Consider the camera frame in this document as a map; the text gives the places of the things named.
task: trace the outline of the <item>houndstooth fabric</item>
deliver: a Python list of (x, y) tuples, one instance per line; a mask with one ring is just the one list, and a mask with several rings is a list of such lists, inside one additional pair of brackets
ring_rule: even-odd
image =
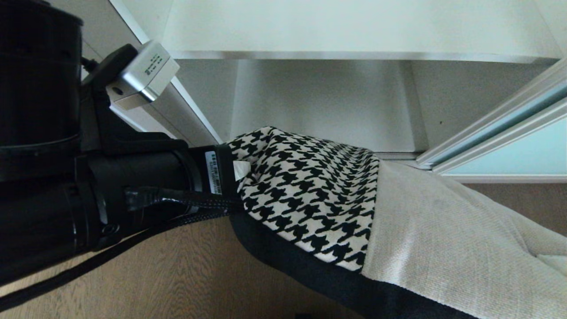
[(322, 261), (361, 271), (379, 167), (371, 151), (273, 127), (229, 145), (252, 164), (239, 186), (250, 216)]

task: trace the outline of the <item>white label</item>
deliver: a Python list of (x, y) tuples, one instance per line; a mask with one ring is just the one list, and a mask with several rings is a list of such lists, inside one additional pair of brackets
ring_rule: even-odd
[(209, 185), (211, 193), (222, 195), (221, 176), (218, 172), (217, 155), (214, 151), (206, 152), (207, 169), (209, 171)]

